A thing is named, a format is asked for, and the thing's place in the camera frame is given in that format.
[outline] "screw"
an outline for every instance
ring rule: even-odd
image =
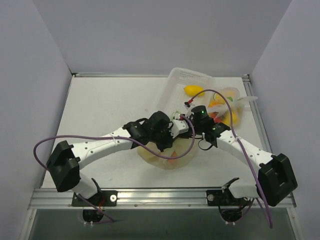
[[[114,203],[116,200],[117,200],[117,196],[116,195],[113,194],[113,195],[110,196],[110,201],[112,203]]]
[[[215,199],[215,196],[213,194],[209,194],[207,196],[208,201],[212,202]]]

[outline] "plastic bag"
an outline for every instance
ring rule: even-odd
[[[258,99],[256,96],[240,97],[240,92],[235,87],[226,87],[218,89],[217,91],[227,99],[231,107],[234,126],[239,125],[241,122],[242,111],[245,103]],[[230,126],[230,112],[228,106],[219,94],[214,93],[212,95],[212,99],[207,107],[207,112],[216,123],[224,123]]]
[[[160,154],[161,156],[177,157],[188,150],[188,148],[191,145],[191,142],[192,139],[178,138],[173,142],[171,148],[167,148],[163,152],[160,152],[156,144],[154,144],[153,142],[149,142],[146,146],[154,152],[156,152],[157,154]],[[197,150],[198,146],[195,142],[191,151],[188,152],[187,155],[177,159],[164,159],[153,155],[151,152],[147,151],[141,146],[137,147],[137,153],[143,160],[145,160],[148,164],[151,164],[164,170],[178,169],[184,167],[185,165],[191,162]]]

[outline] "white tabletop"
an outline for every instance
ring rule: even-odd
[[[166,80],[165,77],[74,77],[57,134],[103,136],[127,122],[149,118],[157,111]],[[246,96],[240,77],[218,77],[216,85],[238,88],[241,96]],[[249,104],[244,108],[236,133],[262,147]],[[69,144],[77,142],[83,141],[68,139]],[[198,150],[187,166],[174,170],[152,166],[132,149],[101,158],[82,171],[102,188],[219,187],[235,177],[254,181],[248,166],[217,148]],[[49,172],[42,187],[55,188]]]

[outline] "white table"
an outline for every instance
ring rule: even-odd
[[[57,134],[102,136],[127,122],[149,118],[157,111],[156,104],[166,80],[165,77],[74,77]],[[218,77],[216,85],[235,87],[241,96],[247,95],[240,77]],[[249,104],[236,132],[262,147]],[[69,144],[83,141],[68,139]],[[235,177],[254,181],[245,164],[217,148],[199,150],[187,166],[174,170],[146,163],[133,149],[97,160],[82,171],[102,188],[219,187]],[[49,172],[42,187],[55,188]]]

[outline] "white wall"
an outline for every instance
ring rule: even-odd
[[[251,75],[272,150],[291,160],[307,240],[320,236],[319,10],[319,0],[293,0]]]
[[[253,71],[291,0],[34,0],[73,73]]]
[[[0,239],[15,240],[43,172],[33,145],[56,133],[71,74],[31,0],[1,1],[0,36]]]

